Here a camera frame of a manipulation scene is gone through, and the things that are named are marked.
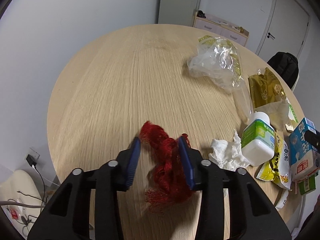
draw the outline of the wall socket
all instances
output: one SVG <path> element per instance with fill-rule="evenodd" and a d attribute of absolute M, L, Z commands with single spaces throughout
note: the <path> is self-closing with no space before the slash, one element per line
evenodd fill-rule
<path fill-rule="evenodd" d="M 31 147 L 30 147 L 29 150 L 28 150 L 28 153 L 27 153 L 27 155 L 26 155 L 26 158 L 27 158 L 28 154 L 30 154 L 30 155 L 35 159 L 36 162 L 38 161 L 38 159 L 39 159 L 39 157 L 40 157 L 40 154 L 37 153 L 35 150 L 33 150 Z"/>

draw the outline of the metal screw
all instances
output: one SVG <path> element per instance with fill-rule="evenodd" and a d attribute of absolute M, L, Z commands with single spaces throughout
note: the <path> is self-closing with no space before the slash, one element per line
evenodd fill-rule
<path fill-rule="evenodd" d="M 202 160 L 202 161 L 201 161 L 201 164 L 202 164 L 203 166 L 210 166 L 210 165 L 211 165 L 211 161 L 209 161 L 209 160 Z"/>
<path fill-rule="evenodd" d="M 72 171 L 72 174 L 73 174 L 73 175 L 79 175 L 79 174 L 81 174 L 81 172 L 82 172 L 81 169 L 76 168 L 76 169 L 74 169 L 74 170 Z"/>
<path fill-rule="evenodd" d="M 116 166 L 118 165 L 118 162 L 117 162 L 116 160 L 112 160 L 112 161 L 109 161 L 109 162 L 108 162 L 108 165 L 109 165 L 110 167 L 116 167 Z"/>
<path fill-rule="evenodd" d="M 244 168 L 238 168 L 237 171 L 238 171 L 238 173 L 241 174 L 241 175 L 244 175 L 244 174 L 247 173 L 247 170 L 244 169 Z"/>

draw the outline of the snack wrapper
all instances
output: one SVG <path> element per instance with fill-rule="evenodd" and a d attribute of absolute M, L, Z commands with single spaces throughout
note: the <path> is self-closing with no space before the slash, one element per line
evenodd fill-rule
<path fill-rule="evenodd" d="M 264 74 L 249 76 L 250 95 L 255 112 L 264 112 L 277 130 L 283 131 L 285 124 L 290 125 L 289 102 L 281 82 L 276 75 L 265 68 Z"/>
<path fill-rule="evenodd" d="M 286 142 L 275 132 L 275 156 L 261 167 L 257 179 L 273 181 L 279 187 L 291 190 L 291 169 Z"/>

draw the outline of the black backpack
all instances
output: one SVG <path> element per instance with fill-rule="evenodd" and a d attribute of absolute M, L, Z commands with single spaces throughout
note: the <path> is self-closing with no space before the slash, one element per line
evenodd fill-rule
<path fill-rule="evenodd" d="M 291 89 L 299 74 L 298 59 L 288 52 L 277 52 L 267 63 Z"/>

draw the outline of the blue carton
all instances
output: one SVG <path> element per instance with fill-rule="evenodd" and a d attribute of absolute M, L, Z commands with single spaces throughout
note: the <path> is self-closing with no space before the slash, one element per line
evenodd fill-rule
<path fill-rule="evenodd" d="M 303 118 L 289 136 L 292 179 L 298 182 L 309 178 L 319 169 L 320 155 L 304 138 L 307 130 L 316 133 L 314 123 Z"/>

